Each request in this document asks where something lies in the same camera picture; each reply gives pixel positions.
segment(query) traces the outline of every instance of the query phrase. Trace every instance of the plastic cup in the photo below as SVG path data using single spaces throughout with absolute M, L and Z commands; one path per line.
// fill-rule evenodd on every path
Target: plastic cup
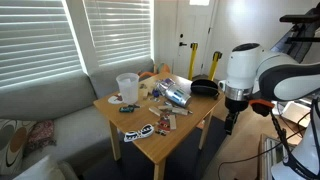
M 134 73 L 120 74 L 116 78 L 122 101 L 127 104 L 134 104 L 138 101 L 139 76 Z

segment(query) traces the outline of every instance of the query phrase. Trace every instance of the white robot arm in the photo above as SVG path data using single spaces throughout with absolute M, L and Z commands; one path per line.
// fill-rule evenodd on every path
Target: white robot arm
M 259 84 L 259 93 L 256 94 L 259 94 L 261 99 L 267 101 L 300 99 L 319 90 L 320 63 L 301 65 L 286 54 L 265 50 L 254 43 L 234 48 L 228 62 L 227 79 L 219 82 L 226 96 L 225 106 L 229 109 L 225 123 L 228 134 L 231 135 L 239 112 L 246 109 L 249 100 L 253 99 L 255 84 Z M 318 101 L 314 100 L 313 104 L 318 106 Z M 315 128 L 308 126 L 303 140 L 291 153 L 294 157 L 289 156 L 291 164 L 292 159 L 296 160 L 294 165 L 289 167 L 290 163 L 286 163 L 284 159 L 284 163 L 272 168 L 275 179 L 319 179 L 320 150 L 317 147 L 319 143 L 316 143 L 318 136 L 314 136 L 314 133 L 320 133 L 320 113 L 315 106 L 312 111 Z M 269 111 L 260 114 L 266 116 Z M 281 134 L 278 124 L 275 126 L 278 134 Z

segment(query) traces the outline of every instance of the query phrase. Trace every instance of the patterned pillow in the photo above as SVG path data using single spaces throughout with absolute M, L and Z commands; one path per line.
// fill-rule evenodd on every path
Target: patterned pillow
M 20 170 L 24 145 L 35 123 L 0 119 L 0 175 Z
M 48 145 L 56 145 L 53 136 L 54 124 L 52 120 L 38 122 L 30 133 L 24 155 L 27 156 L 37 149 L 42 150 Z

